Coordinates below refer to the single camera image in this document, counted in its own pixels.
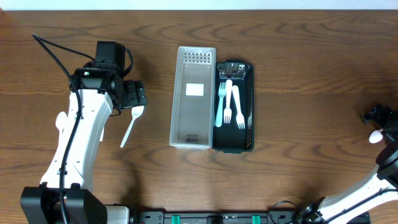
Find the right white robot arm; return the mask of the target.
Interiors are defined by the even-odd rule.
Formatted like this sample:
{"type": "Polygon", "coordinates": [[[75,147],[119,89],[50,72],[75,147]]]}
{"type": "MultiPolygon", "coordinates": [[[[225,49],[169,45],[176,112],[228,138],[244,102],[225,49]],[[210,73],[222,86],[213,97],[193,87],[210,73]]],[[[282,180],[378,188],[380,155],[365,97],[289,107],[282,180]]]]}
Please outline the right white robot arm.
{"type": "Polygon", "coordinates": [[[377,156],[376,166],[347,191],[303,208],[296,216],[297,223],[348,223],[374,207],[397,200],[397,111],[376,104],[363,115],[363,121],[377,125],[370,143],[384,138],[389,141],[377,156]]]}

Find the mint green plastic fork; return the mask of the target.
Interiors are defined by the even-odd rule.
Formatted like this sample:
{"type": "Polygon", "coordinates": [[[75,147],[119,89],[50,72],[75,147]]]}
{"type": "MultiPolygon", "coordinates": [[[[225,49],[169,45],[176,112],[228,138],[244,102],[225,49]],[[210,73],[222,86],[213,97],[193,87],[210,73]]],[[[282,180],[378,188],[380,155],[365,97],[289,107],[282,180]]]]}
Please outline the mint green plastic fork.
{"type": "Polygon", "coordinates": [[[226,96],[226,83],[221,82],[219,89],[218,89],[218,96],[219,96],[219,102],[218,102],[218,108],[216,112],[216,118],[215,118],[215,126],[217,128],[221,127],[223,123],[223,98],[226,96]]]}

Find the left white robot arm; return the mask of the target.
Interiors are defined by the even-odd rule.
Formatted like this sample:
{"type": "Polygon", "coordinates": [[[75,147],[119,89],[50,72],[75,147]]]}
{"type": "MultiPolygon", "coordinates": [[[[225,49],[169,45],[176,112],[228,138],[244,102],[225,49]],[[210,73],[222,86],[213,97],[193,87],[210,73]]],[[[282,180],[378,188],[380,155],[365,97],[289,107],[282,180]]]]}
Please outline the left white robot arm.
{"type": "Polygon", "coordinates": [[[68,74],[70,104],[56,121],[58,147],[39,186],[25,187],[21,207],[29,223],[137,223],[127,205],[105,205],[92,194],[93,168],[113,110],[136,120],[147,103],[141,81],[125,80],[125,46],[99,41],[96,56],[68,74]]]}

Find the white plastic fork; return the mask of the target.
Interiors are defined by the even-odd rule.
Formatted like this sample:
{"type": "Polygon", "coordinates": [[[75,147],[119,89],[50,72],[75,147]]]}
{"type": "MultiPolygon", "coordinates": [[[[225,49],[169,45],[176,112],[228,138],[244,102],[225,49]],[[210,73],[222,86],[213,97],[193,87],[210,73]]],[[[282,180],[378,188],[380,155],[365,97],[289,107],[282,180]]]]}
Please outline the white plastic fork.
{"type": "Polygon", "coordinates": [[[234,102],[236,105],[236,122],[238,125],[239,129],[245,129],[245,121],[244,121],[244,116],[242,114],[242,109],[241,109],[241,101],[240,101],[240,94],[239,94],[239,87],[236,85],[232,86],[232,93],[234,97],[234,102]]]}
{"type": "Polygon", "coordinates": [[[226,81],[226,107],[224,109],[224,123],[229,124],[231,122],[231,95],[232,95],[232,86],[233,82],[232,80],[227,80],[226,81]]]}

